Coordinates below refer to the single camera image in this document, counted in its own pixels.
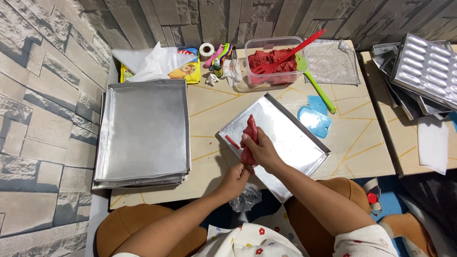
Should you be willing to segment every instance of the hand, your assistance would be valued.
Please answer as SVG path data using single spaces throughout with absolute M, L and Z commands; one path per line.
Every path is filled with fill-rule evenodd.
M 213 194 L 223 200 L 223 203 L 227 203 L 239 195 L 244 189 L 246 182 L 248 181 L 250 172 L 248 168 L 250 165 L 244 165 L 239 163 L 233 167 L 229 167 L 225 172 L 224 178 L 222 179 L 219 186 L 213 191 Z
M 263 132 L 260 127 L 257 127 L 257 137 L 259 145 L 257 145 L 248 134 L 241 136 L 241 148 L 248 147 L 255 161 L 265 168 L 266 172 L 274 174 L 281 166 L 285 165 L 284 161 L 279 157 L 270 138 Z

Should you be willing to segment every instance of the table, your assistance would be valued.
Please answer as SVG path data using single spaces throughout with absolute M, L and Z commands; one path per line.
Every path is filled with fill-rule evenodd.
M 346 41 L 353 49 L 351 41 Z M 245 73 L 244 49 L 237 50 L 242 74 Z M 383 134 L 368 94 L 360 67 L 361 84 L 320 84 L 337 108 L 329 134 L 322 142 L 331 150 L 330 157 L 314 173 L 313 179 L 333 177 L 375 177 L 395 174 Z M 308 95 L 317 95 L 304 75 L 290 86 L 259 86 L 249 88 L 246 76 L 236 88 L 222 80 L 214 87 L 205 85 L 207 69 L 202 69 L 202 81 L 187 89 L 191 131 L 191 171 L 179 186 L 156 188 L 116 188 L 111 194 L 111 209 L 140 203 L 162 203 L 198 198 L 217 187 L 225 170 L 239 163 L 239 158 L 214 135 L 253 101 L 269 92 L 294 116 L 307 105 Z M 250 182 L 265 186 L 256 177 Z
M 457 45 L 453 45 L 452 49 L 457 52 Z M 401 107 L 392 108 L 387 88 L 381 81 L 371 53 L 362 52 L 361 58 L 368 79 L 367 86 L 372 91 L 373 101 L 380 113 L 379 121 L 387 131 L 387 146 L 397 173 L 410 175 L 431 172 L 431 169 L 419 165 L 417 121 L 409 121 Z M 449 128 L 447 168 L 457 168 L 457 133 L 449 118 L 445 124 Z

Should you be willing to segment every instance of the red spatula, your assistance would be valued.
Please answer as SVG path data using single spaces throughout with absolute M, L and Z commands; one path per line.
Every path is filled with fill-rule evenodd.
M 293 56 L 296 52 L 302 50 L 305 46 L 311 44 L 314 40 L 318 39 L 322 34 L 325 33 L 325 29 L 321 29 L 318 32 L 314 33 L 312 36 L 308 37 L 303 43 L 299 44 L 294 48 L 290 53 L 286 54 L 286 56 L 279 59 L 279 61 L 272 63 L 272 64 L 261 64 L 251 70 L 254 74 L 269 74 L 275 71 L 276 67 L 281 64 L 283 61 L 287 60 L 287 58 Z

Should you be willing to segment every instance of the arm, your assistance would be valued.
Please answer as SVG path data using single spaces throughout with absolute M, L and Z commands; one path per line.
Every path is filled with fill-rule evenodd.
M 349 199 L 284 163 L 259 127 L 258 135 L 259 145 L 243 134 L 241 147 L 249 147 L 257 163 L 276 176 L 332 236 L 376 224 Z
M 114 254 L 129 252 L 141 257 L 167 256 L 213 210 L 238 197 L 249 175 L 242 163 L 229 168 L 211 194 L 141 228 L 123 242 Z

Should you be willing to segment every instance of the brown pants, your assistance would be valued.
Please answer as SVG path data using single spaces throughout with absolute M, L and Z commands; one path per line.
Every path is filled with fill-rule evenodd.
M 319 183 L 345 196 L 362 207 L 368 214 L 370 213 L 367 196 L 355 182 L 338 177 L 322 180 Z M 295 197 L 291 197 L 284 206 L 290 224 L 309 255 L 311 257 L 332 256 L 335 238 Z M 172 211 L 172 209 L 155 204 L 125 206 L 114 210 L 102 221 L 97 230 L 96 243 L 99 256 L 109 257 L 133 233 Z M 186 257 L 195 254 L 206 243 L 206 235 L 206 229 L 197 226 L 169 256 Z

